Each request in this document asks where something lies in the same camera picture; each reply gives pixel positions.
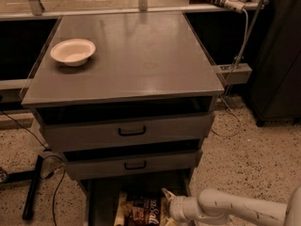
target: black stand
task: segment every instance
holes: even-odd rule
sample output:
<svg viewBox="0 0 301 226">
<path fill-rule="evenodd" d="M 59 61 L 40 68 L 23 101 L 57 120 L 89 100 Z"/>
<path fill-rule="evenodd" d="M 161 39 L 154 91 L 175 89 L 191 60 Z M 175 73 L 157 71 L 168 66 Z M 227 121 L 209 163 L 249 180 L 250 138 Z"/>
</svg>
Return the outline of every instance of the black stand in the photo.
<svg viewBox="0 0 301 226">
<path fill-rule="evenodd" d="M 34 215 L 33 204 L 34 204 L 36 191 L 40 181 L 40 170 L 41 170 L 42 162 L 43 162 L 43 158 L 38 155 L 36 167 L 34 170 L 11 173 L 8 175 L 8 179 L 4 182 L 5 184 L 8 184 L 8 183 L 21 182 L 25 180 L 31 180 L 31 184 L 28 190 L 27 199 L 25 202 L 25 207 L 22 215 L 22 219 L 24 220 L 30 220 Z"/>
</svg>

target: drawer front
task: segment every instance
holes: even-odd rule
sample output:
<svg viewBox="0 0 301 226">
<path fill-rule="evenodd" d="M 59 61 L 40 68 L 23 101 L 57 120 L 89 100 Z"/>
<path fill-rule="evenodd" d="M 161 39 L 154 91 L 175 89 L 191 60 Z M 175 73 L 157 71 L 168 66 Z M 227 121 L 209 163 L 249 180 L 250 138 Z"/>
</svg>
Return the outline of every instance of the drawer front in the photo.
<svg viewBox="0 0 301 226">
<path fill-rule="evenodd" d="M 204 138 L 213 115 L 51 126 L 41 132 L 54 152 Z"/>
<path fill-rule="evenodd" d="M 130 159 L 67 162 L 66 172 L 73 180 L 86 180 L 154 171 L 192 169 L 198 163 L 199 153 L 200 150 Z"/>
</svg>

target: black handle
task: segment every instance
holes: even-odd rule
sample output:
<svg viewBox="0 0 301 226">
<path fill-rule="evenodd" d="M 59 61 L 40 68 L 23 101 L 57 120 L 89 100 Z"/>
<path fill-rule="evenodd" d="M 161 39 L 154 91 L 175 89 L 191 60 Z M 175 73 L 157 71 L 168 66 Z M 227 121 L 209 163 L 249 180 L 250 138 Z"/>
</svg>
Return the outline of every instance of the black handle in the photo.
<svg viewBox="0 0 301 226">
<path fill-rule="evenodd" d="M 132 137 L 132 136 L 140 136 L 147 132 L 147 127 L 144 125 L 141 132 L 133 132 L 133 133 L 123 133 L 121 128 L 119 128 L 119 135 L 121 137 Z"/>
<path fill-rule="evenodd" d="M 142 166 L 138 166 L 138 167 L 128 167 L 128 166 L 126 165 L 126 163 L 124 163 L 124 168 L 125 168 L 126 170 L 142 170 L 142 169 L 144 169 L 146 166 L 147 166 L 147 161 L 144 161 L 144 162 L 143 162 L 143 165 L 142 165 Z"/>
</svg>

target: white device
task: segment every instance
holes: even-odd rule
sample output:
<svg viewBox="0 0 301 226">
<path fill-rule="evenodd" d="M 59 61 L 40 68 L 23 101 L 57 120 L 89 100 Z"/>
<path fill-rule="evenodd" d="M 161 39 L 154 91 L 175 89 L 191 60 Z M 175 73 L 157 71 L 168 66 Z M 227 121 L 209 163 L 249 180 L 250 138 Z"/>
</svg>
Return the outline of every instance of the white device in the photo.
<svg viewBox="0 0 301 226">
<path fill-rule="evenodd" d="M 269 202 L 230 195 L 206 188 L 197 197 L 175 196 L 163 188 L 168 198 L 169 225 L 180 225 L 190 220 L 210 225 L 224 225 L 234 215 L 258 226 L 300 226 L 301 186 L 289 203 Z"/>
</svg>

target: drawer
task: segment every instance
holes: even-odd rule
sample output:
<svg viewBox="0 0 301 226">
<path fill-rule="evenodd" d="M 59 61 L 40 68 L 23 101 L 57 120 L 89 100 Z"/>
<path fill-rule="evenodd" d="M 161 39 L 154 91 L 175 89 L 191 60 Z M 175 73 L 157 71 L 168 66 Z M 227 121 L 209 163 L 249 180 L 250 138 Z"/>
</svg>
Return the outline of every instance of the drawer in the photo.
<svg viewBox="0 0 301 226">
<path fill-rule="evenodd" d="M 120 147 L 204 138 L 208 136 L 211 113 L 185 117 L 146 118 L 106 123 L 46 126 L 41 129 L 53 152 Z"/>
<path fill-rule="evenodd" d="M 199 151 L 142 154 L 101 160 L 66 162 L 66 172 L 73 180 L 86 180 L 139 173 L 193 169 L 201 156 Z"/>
<path fill-rule="evenodd" d="M 88 180 L 86 225 L 114 225 L 119 205 L 120 191 L 138 195 L 158 195 L 162 188 L 175 195 L 190 196 L 188 181 L 184 170 L 161 171 L 131 176 Z M 182 226 L 194 226 L 193 221 Z"/>
</svg>

